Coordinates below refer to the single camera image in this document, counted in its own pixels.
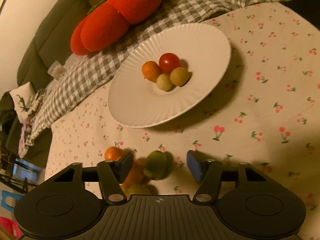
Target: orange tomato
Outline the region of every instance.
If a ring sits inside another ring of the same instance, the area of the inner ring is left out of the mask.
[[[132,168],[122,185],[130,187],[132,185],[142,184],[144,178],[143,165],[140,161],[134,160]]]
[[[156,82],[158,76],[161,75],[161,69],[159,68],[158,64],[154,61],[148,61],[145,64],[143,64],[141,72],[146,79],[152,82]]]
[[[122,149],[115,146],[111,146],[105,151],[104,159],[117,161],[123,156],[123,154],[124,152]]]

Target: cherry tomato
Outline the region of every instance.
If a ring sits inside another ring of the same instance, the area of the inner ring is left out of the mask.
[[[159,67],[163,73],[170,75],[172,70],[180,67],[180,60],[173,53],[165,53],[159,59]]]

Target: pink object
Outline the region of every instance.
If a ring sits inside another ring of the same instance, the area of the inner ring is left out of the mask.
[[[22,232],[20,231],[16,221],[5,217],[0,217],[0,225],[15,238],[22,237]]]

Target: plush toy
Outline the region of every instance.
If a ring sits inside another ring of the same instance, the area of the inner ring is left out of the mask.
[[[147,19],[163,0],[106,0],[84,18],[71,37],[71,50],[87,55],[119,40],[130,28]]]

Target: cherry print tablecloth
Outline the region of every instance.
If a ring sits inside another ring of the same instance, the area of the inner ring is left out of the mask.
[[[307,207],[300,236],[320,238],[320,32],[279,3],[204,23],[222,30],[232,45],[228,70],[205,100],[166,124],[129,129],[109,114],[107,83],[53,124],[46,178],[72,162],[96,165],[112,145],[137,157],[159,149],[173,154],[174,170],[150,184],[160,194],[193,197],[198,185],[186,153],[199,150],[225,165],[249,162],[295,192]],[[100,197],[96,183],[86,188]]]

